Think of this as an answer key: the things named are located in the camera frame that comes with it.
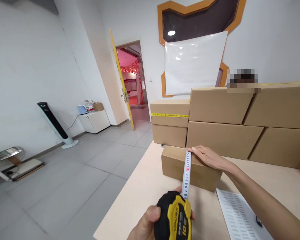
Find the ceiling light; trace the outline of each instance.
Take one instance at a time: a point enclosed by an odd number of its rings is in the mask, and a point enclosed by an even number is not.
[[[169,36],[172,36],[172,35],[175,35],[175,34],[176,34],[176,31],[169,31],[169,32],[168,32],[168,35],[169,35]]]

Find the cardboard box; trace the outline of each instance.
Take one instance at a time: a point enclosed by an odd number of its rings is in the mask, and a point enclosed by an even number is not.
[[[162,152],[162,173],[182,181],[186,149],[165,146]],[[196,155],[191,155],[190,184],[214,192],[222,172],[205,165]]]
[[[96,110],[96,112],[100,112],[104,110],[102,103],[92,102],[92,105],[94,107],[94,110]]]
[[[300,129],[266,128],[249,160],[300,169]]]
[[[247,160],[263,127],[189,122],[187,147],[209,147],[221,156]]]
[[[242,124],[253,94],[227,91],[227,87],[193,88],[189,120]]]
[[[153,142],[163,145],[185,147],[187,138],[187,128],[152,125]]]
[[[188,127],[190,100],[157,100],[150,104],[151,114],[167,114],[167,116],[151,116],[152,124]],[[186,117],[172,117],[173,115],[185,115]]]
[[[300,84],[261,86],[244,125],[300,128]]]

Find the doorway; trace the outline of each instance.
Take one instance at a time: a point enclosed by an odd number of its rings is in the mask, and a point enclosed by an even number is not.
[[[135,125],[150,122],[140,41],[117,46],[116,49],[133,121]]]

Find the paper sheet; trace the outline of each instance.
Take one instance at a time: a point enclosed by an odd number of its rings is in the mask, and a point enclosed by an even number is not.
[[[165,43],[166,95],[214,87],[228,32]]]
[[[217,189],[217,195],[231,240],[273,240],[241,194]]]

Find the table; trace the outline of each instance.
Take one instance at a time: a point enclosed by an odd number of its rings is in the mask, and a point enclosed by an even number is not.
[[[127,239],[150,205],[182,182],[162,174],[163,147],[151,143],[134,172],[94,233],[97,240]],[[227,158],[238,165],[300,220],[300,170],[264,163]],[[239,193],[224,173],[218,188]],[[196,214],[192,239],[230,239],[217,194],[190,187],[189,201]]]

